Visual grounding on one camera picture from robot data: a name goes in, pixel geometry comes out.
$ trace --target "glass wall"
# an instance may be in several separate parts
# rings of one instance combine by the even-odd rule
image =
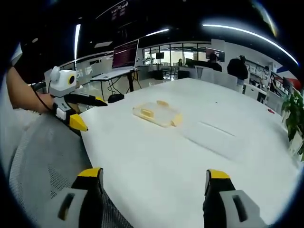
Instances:
[[[161,64],[163,66],[170,66],[171,57],[170,57],[170,45],[160,46],[161,52],[163,52],[163,59],[161,59]]]
[[[178,62],[182,60],[182,44],[171,44],[171,66],[178,66]]]
[[[186,63],[186,59],[198,60],[198,44],[183,44],[183,64]]]
[[[143,57],[150,58],[151,57],[151,50],[150,48],[146,48],[143,50]]]
[[[180,43],[167,44],[143,49],[144,58],[153,57],[153,64],[161,64],[164,67],[178,66],[181,59],[182,64],[185,65],[186,59],[208,61],[206,59],[206,44],[201,43]],[[157,60],[156,53],[163,52],[164,58]]]
[[[208,59],[206,59],[206,45],[204,44],[198,44],[198,60],[208,61]]]
[[[154,58],[153,64],[159,63],[159,60],[156,59],[156,53],[160,51],[160,46],[152,47],[151,48],[151,57]]]

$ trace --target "black cable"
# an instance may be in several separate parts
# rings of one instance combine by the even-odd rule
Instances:
[[[138,83],[139,87],[142,89],[141,84],[139,83],[138,79],[135,79],[135,74],[134,74],[134,76],[132,77],[132,83],[134,82],[134,80]]]
[[[111,82],[112,82],[112,84],[110,84],[110,81],[108,81],[109,82],[109,87],[108,87],[108,90],[109,90],[109,88],[111,88],[112,89],[112,86],[113,86],[113,88],[117,91],[117,92],[119,92],[120,94],[122,94],[118,89],[116,89],[115,88],[115,86],[114,86],[114,84],[121,78],[122,76],[120,76],[115,82],[113,82],[112,81],[112,79],[111,79]]]
[[[44,103],[44,101],[41,100],[40,96],[37,94],[37,92],[36,92],[36,90],[33,88],[33,86],[31,86],[31,87],[32,87],[32,89],[33,89],[33,91],[34,91],[36,97],[37,97],[37,98],[39,99],[39,101],[43,104],[43,106],[44,106],[49,112],[54,113],[54,112],[46,105],[46,103]]]
[[[55,114],[55,112],[54,112],[53,110],[51,110],[51,109],[46,105],[46,103],[44,103],[43,100],[41,100],[41,98],[40,98],[39,95],[37,94],[37,92],[36,92],[36,90],[34,89],[34,87],[31,86],[31,88],[33,89],[33,91],[34,91],[36,97],[38,98],[38,100],[43,104],[43,106],[44,106],[44,107],[45,107],[45,108],[46,108],[46,109],[47,109],[47,110],[48,110],[56,119],[58,119],[60,122],[62,122],[65,126],[67,126],[67,127],[68,127],[71,131],[73,131],[75,134],[81,136],[81,133],[80,133],[79,130],[73,129],[73,128],[71,128],[69,125],[65,124],[65,123],[63,122],[63,120],[60,119],[60,118]]]
[[[115,86],[114,86],[114,84],[119,80],[121,78],[121,76],[113,83],[113,81],[111,80],[111,82],[112,82],[112,86],[113,86],[113,88],[117,91],[117,92],[119,92],[120,94],[122,94],[118,89],[116,89],[115,88]]]
[[[50,80],[49,83],[48,83],[48,89],[47,89],[47,92],[48,92],[48,93],[49,93],[49,86],[50,86],[50,84],[51,84],[51,81],[52,81],[52,80]]]
[[[108,81],[108,83],[109,83],[109,86],[108,86],[108,88],[107,88],[107,89],[108,89],[110,92],[112,92],[112,95],[113,95],[113,93],[115,94],[115,91],[113,91],[113,90],[112,90],[112,87],[111,87],[110,81]]]

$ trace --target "laptop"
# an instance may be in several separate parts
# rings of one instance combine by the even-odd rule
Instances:
[[[139,40],[134,40],[114,48],[112,71],[101,74],[91,81],[107,81],[120,75],[124,75],[136,69],[136,56]]]

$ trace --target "white tabletop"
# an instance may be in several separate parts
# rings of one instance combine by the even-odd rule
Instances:
[[[133,107],[156,100],[178,109],[182,125],[162,128],[132,115]],[[92,165],[104,169],[107,194],[135,228],[203,227],[210,168],[230,175],[270,224],[291,197],[299,170],[287,154],[282,118],[267,109],[236,91],[186,78],[82,113],[89,129],[82,137]]]
[[[116,70],[112,70],[108,73],[102,73],[96,77],[91,78],[91,81],[109,81],[111,79],[114,79],[116,77],[120,77],[123,76],[127,73],[129,73],[130,71],[135,71],[136,68],[129,68],[129,69],[116,69]]]

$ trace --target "black jacket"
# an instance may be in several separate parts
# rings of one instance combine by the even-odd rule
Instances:
[[[207,62],[208,64],[208,67],[213,69],[213,70],[216,70],[216,71],[220,71],[222,72],[222,66],[218,63],[211,63],[210,60]]]
[[[228,74],[237,77],[238,79],[245,80],[248,78],[248,71],[244,63],[238,58],[230,60],[227,67]]]

